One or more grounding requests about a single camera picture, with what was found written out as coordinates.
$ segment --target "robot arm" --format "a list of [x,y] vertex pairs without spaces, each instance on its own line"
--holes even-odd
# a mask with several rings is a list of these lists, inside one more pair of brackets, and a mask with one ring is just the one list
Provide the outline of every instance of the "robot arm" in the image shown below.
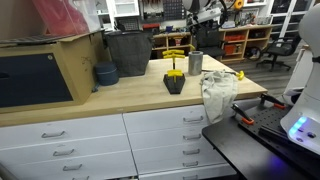
[[220,17],[222,14],[223,17],[219,26],[221,27],[227,17],[227,7],[223,0],[220,0],[220,2],[224,9],[223,13],[221,13],[221,10],[218,7],[213,7],[215,0],[183,0],[183,6],[192,15],[188,20],[188,25],[197,25]]

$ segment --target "white robot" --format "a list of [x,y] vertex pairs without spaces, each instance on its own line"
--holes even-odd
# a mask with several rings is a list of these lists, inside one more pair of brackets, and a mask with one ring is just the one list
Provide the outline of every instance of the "white robot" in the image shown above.
[[280,122],[292,142],[317,154],[320,154],[319,32],[320,4],[311,8],[299,24],[299,34],[310,46],[313,54],[313,69],[298,101]]
[[219,7],[215,7],[216,0],[183,0],[183,6],[189,11],[191,16],[188,19],[188,25],[197,25],[222,15],[220,25],[224,23],[227,17],[227,7],[223,0],[219,0],[223,7],[223,12]]

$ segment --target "gray cloth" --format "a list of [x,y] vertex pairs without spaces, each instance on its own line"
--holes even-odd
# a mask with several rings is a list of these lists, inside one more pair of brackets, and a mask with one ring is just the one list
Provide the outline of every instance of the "gray cloth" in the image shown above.
[[222,120],[223,112],[231,107],[238,94],[238,80],[235,75],[224,71],[206,73],[201,80],[202,98],[209,121],[217,123]]

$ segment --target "orange storage bin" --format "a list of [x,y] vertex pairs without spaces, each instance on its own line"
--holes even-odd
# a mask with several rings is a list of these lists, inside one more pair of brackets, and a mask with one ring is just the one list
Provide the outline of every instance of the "orange storage bin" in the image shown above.
[[228,35],[224,39],[225,41],[239,41],[239,40],[244,40],[245,36],[244,35]]
[[235,45],[225,45],[224,46],[224,51],[226,54],[233,54],[235,49]]

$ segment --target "drawer handle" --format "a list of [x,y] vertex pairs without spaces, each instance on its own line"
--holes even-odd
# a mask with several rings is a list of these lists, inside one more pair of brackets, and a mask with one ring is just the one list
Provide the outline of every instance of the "drawer handle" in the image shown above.
[[200,138],[201,138],[201,134],[192,135],[192,136],[183,136],[183,139],[185,140],[194,140],[194,139],[200,139]]
[[198,180],[198,175],[183,177],[183,180]]
[[58,151],[55,151],[53,153],[53,156],[66,156],[66,155],[70,155],[74,152],[74,149],[71,149],[70,151],[63,151],[63,152],[58,152]]
[[[87,176],[87,178],[85,180],[89,180],[90,176]],[[78,180],[79,178],[72,178],[72,180]]]
[[75,171],[79,170],[82,167],[82,164],[79,164],[77,166],[64,166],[63,171]]
[[186,123],[199,123],[203,120],[203,116],[200,116],[200,119],[187,119],[187,118],[183,118],[183,121]]
[[52,133],[52,134],[43,133],[41,137],[42,138],[59,137],[59,136],[62,136],[64,133],[66,132],[62,131],[61,133]]
[[200,149],[191,150],[191,151],[182,151],[184,155],[192,155],[192,154],[199,154]]
[[196,161],[196,162],[191,162],[191,163],[182,163],[182,165],[184,167],[193,167],[193,166],[198,166],[199,165],[199,162]]

